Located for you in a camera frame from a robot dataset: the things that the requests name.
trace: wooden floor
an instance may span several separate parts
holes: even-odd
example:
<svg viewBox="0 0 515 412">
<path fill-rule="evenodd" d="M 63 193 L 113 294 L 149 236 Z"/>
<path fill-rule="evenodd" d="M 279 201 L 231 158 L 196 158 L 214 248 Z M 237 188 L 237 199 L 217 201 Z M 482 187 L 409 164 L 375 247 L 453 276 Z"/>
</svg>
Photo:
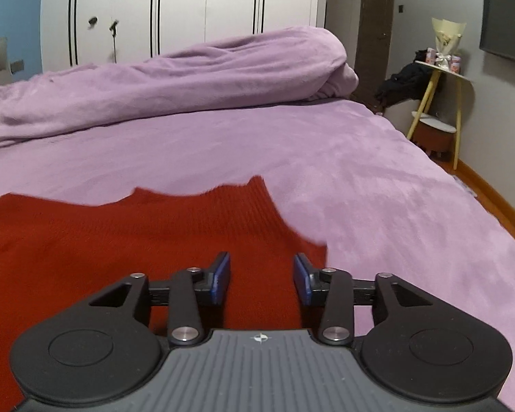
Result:
<svg viewBox="0 0 515 412">
<path fill-rule="evenodd" d="M 515 226 L 509 219 L 496 207 L 496 205 L 475 185 L 472 181 L 466 178 L 466 175 L 458 170 L 452 169 L 452 162 L 435 161 L 441 168 L 451 175 L 456 175 L 460 180 L 467 184 L 478 196 L 477 200 L 482 206 L 494 215 L 500 224 L 508 231 L 515 239 Z"/>
</svg>

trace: baseboard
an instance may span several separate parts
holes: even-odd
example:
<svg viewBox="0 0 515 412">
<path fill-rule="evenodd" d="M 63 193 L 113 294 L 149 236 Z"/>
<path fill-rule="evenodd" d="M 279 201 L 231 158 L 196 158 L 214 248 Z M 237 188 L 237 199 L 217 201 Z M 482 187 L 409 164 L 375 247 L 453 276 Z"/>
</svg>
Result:
<svg viewBox="0 0 515 412">
<path fill-rule="evenodd" d="M 515 209 L 509 204 L 503 196 L 501 196 L 490 184 L 488 184 L 481 175 L 471 169 L 470 166 L 463 161 L 458 161 L 458 170 L 467 177 L 470 182 L 475 184 L 487 197 L 495 204 L 495 206 L 506 216 L 515 228 Z"/>
</svg>

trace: wooden table leg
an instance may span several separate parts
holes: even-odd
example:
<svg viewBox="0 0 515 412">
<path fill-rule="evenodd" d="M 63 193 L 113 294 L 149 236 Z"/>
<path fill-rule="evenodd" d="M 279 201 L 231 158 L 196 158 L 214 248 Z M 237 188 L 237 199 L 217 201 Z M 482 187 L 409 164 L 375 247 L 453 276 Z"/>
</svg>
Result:
<svg viewBox="0 0 515 412">
<path fill-rule="evenodd" d="M 433 70 L 433 74 L 431 75 L 430 82 L 427 85 L 426 94 L 423 95 L 422 102 L 420 103 L 420 108 L 418 108 L 416 117 L 412 121 L 412 126 L 410 127 L 410 130 L 408 130 L 408 134 L 407 134 L 408 140 L 412 139 L 414 130 L 416 130 L 416 127 L 418 126 L 418 122 L 420 121 L 423 111 L 425 110 L 426 105 L 428 104 L 430 98 L 433 99 L 435 90 L 437 89 L 437 84 L 439 83 L 440 73 L 441 73 L 441 71 Z"/>
<path fill-rule="evenodd" d="M 454 170 L 458 168 L 458 157 L 460 156 L 460 140 L 462 133 L 462 80 L 456 82 L 456 147 L 454 147 Z"/>
<path fill-rule="evenodd" d="M 431 90 L 430 98 L 427 101 L 426 107 L 423 109 L 423 112 L 426 114 L 429 114 L 429 110 L 431 108 L 431 103 L 433 102 L 433 98 L 435 97 L 435 92 L 437 91 L 437 85 L 439 84 L 439 80 L 440 80 L 440 73 L 439 73 L 439 77 L 437 79 L 435 79 L 435 81 L 433 82 L 433 89 Z"/>
</svg>

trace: blue wall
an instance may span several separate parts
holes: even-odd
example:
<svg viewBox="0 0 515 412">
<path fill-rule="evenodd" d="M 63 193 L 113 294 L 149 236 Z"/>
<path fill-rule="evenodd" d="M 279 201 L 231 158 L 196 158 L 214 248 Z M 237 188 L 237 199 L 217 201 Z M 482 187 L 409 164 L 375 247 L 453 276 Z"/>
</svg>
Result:
<svg viewBox="0 0 515 412">
<path fill-rule="evenodd" d="M 16 81 L 42 72 L 40 0 L 0 0 L 0 37 L 8 38 L 8 59 L 25 61 Z"/>
</svg>

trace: power outlet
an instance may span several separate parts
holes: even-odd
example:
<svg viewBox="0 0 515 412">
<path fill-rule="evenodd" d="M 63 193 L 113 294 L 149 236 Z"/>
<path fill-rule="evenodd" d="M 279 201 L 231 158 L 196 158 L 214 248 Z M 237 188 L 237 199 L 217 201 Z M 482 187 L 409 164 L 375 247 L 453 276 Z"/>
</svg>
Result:
<svg viewBox="0 0 515 412">
<path fill-rule="evenodd" d="M 23 71 L 23 70 L 25 70 L 25 62 L 22 60 L 17 60 L 17 62 L 13 62 L 10 65 L 10 69 L 11 69 L 12 74 Z"/>
</svg>

